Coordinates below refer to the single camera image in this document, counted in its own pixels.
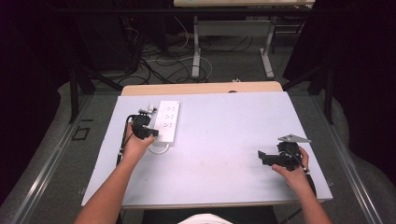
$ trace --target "gray floor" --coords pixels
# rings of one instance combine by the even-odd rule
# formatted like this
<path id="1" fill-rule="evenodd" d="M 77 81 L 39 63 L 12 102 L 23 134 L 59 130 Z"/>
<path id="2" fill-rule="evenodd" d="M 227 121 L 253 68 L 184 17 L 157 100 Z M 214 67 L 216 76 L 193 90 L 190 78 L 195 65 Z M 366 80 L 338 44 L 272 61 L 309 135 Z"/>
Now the gray floor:
<path id="1" fill-rule="evenodd" d="M 202 42 L 202 47 L 231 49 L 243 39 L 244 37 L 209 37 Z M 296 39 L 297 36 L 295 35 L 279 36 L 276 42 L 276 52 L 270 54 L 270 60 L 276 73 L 276 80 L 280 83 L 286 82 L 282 78 L 282 74 Z M 259 38 L 254 38 L 251 46 L 249 46 L 249 38 L 247 38 L 238 47 L 238 49 L 243 49 L 249 46 L 244 51 L 203 51 L 202 57 L 205 57 L 210 64 L 203 60 L 202 67 L 208 74 L 212 70 L 209 82 L 227 82 L 235 78 L 239 78 L 241 81 L 267 80 L 263 73 L 262 61 L 258 52 L 258 48 L 262 46 L 262 43 L 263 41 Z M 183 49 L 182 45 L 183 43 L 179 46 L 174 46 L 171 50 L 187 53 L 181 58 L 191 56 L 192 52 L 187 48 Z M 146 54 L 152 53 L 152 50 L 153 48 L 147 49 Z M 156 59 L 156 57 L 151 56 L 146 59 L 149 61 Z M 183 63 L 186 65 L 191 64 L 191 59 L 185 60 Z M 152 64 L 154 70 L 165 77 L 176 72 L 179 68 L 183 68 L 180 64 L 171 66 L 159 66 L 156 63 L 150 64 Z M 148 72 L 145 69 L 139 69 L 134 75 L 146 77 Z M 170 79 L 176 81 L 178 78 L 187 75 L 182 69 L 172 75 Z M 121 84 L 136 84 L 140 81 L 137 78 L 130 78 L 122 81 Z M 151 77 L 150 84 L 154 83 L 161 82 L 158 78 Z M 83 113 L 72 126 L 67 123 L 70 116 L 68 85 L 66 84 L 59 89 L 63 98 L 57 116 L 19 183 L 2 205 L 0 209 L 1 223 L 12 223 L 13 220 L 15 223 L 19 223 L 20 220 L 26 223 L 71 223 L 74 220 L 80 210 L 80 203 L 83 197 L 81 190 L 87 187 L 90 180 L 98 150 L 119 94 L 103 83 L 95 82 L 95 86 L 98 91 L 94 96 L 80 96 Z M 394 186 L 373 165 L 360 160 L 354 155 L 347 154 L 346 156 L 346 158 L 350 156 L 353 159 L 354 162 L 352 164 L 348 166 L 343 164 L 345 156 L 337 150 L 339 143 L 332 136 L 332 128 L 334 128 L 337 133 L 336 137 L 339 137 L 341 143 L 347 146 L 347 121 L 342 107 L 337 102 L 334 102 L 333 119 L 335 124 L 329 128 L 322 114 L 318 111 L 322 97 L 308 96 L 305 91 L 306 86 L 307 83 L 302 83 L 290 90 L 290 98 L 306 135 L 313 140 L 312 148 L 315 151 L 322 171 L 332 182 L 330 188 L 334 199 L 323 203 L 329 216 L 334 223 L 381 223 L 381 220 L 382 223 L 396 223 L 396 216 L 393 212 L 396 209 L 396 190 Z M 78 128 L 89 129 L 85 141 L 77 140 L 77 135 L 73 137 L 73 133 Z M 57 157 L 59 162 L 50 163 L 49 159 L 53 157 Z M 54 172 L 48 174 L 50 181 L 43 186 L 44 190 L 40 191 L 34 203 L 27 202 L 27 196 L 32 195 L 29 194 L 29 190 L 37 178 L 43 174 L 40 172 L 46 165 L 54 168 Z M 348 175 L 348 167 L 356 168 L 359 173 L 358 180 L 361 181 L 363 188 L 356 187 L 356 179 L 351 179 L 350 175 Z M 31 206 L 28 209 L 29 212 L 21 209 L 26 204 Z M 279 221 L 290 215 L 297 208 L 299 208 L 298 204 L 276 205 L 276 215 Z M 18 218 L 21 214 L 26 215 L 26 217 Z M 124 223 L 140 223 L 142 214 L 143 211 L 128 211 L 124 215 Z M 379 218 L 371 217 L 372 215 L 378 215 Z M 302 216 L 298 215 L 290 223 L 304 223 L 304 221 Z"/>

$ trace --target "power strip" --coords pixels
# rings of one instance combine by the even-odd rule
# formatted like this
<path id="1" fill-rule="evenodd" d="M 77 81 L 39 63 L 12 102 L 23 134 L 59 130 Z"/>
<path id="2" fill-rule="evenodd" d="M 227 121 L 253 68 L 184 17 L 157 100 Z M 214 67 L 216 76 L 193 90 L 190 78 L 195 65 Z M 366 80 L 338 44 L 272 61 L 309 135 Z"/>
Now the power strip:
<path id="1" fill-rule="evenodd" d="M 171 146 L 175 141 L 177 116 L 180 101 L 161 101 L 155 120 L 154 129 L 159 131 L 154 142 L 155 147 Z"/>

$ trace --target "white power strip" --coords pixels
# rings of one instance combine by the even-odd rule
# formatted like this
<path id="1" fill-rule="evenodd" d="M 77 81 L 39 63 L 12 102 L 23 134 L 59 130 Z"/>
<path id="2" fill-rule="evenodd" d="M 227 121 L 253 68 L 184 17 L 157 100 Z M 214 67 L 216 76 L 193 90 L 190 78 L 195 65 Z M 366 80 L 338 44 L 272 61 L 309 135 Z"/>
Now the white power strip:
<path id="1" fill-rule="evenodd" d="M 155 147 L 168 147 L 175 141 L 177 116 L 180 101 L 161 101 L 155 120 L 154 129 L 159 131 L 154 142 Z"/>

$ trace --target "forearm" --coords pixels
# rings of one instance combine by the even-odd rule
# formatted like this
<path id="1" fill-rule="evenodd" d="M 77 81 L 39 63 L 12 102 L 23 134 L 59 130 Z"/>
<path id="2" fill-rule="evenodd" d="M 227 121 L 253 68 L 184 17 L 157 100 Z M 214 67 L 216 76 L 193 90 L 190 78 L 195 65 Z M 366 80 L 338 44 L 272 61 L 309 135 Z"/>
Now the forearm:
<path id="1" fill-rule="evenodd" d="M 115 223 L 122 199 L 137 161 L 123 160 L 92 195 L 75 223 Z"/>
<path id="2" fill-rule="evenodd" d="M 302 193 L 297 193 L 297 196 L 303 208 L 304 220 L 306 224 L 332 223 L 312 190 L 306 190 Z"/>

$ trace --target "black device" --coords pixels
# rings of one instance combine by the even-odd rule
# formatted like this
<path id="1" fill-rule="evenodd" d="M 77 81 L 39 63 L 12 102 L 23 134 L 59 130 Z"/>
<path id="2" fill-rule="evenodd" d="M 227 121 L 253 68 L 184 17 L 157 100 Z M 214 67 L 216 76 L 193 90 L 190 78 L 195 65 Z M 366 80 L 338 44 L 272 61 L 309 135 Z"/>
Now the black device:
<path id="1" fill-rule="evenodd" d="M 301 152 L 297 143 L 281 142 L 277 145 L 278 155 L 267 155 L 259 151 L 259 158 L 262 164 L 272 166 L 274 164 L 285 167 L 289 171 L 293 171 L 302 164 Z"/>
<path id="2" fill-rule="evenodd" d="M 134 135 L 140 139 L 145 139 L 149 137 L 151 134 L 154 137 L 158 136 L 158 130 L 155 129 L 150 129 L 147 126 L 149 125 L 149 122 L 151 121 L 151 118 L 149 117 L 149 112 L 144 111 L 144 110 L 139 110 L 138 115 L 131 115 L 132 117 L 132 131 L 134 132 Z"/>

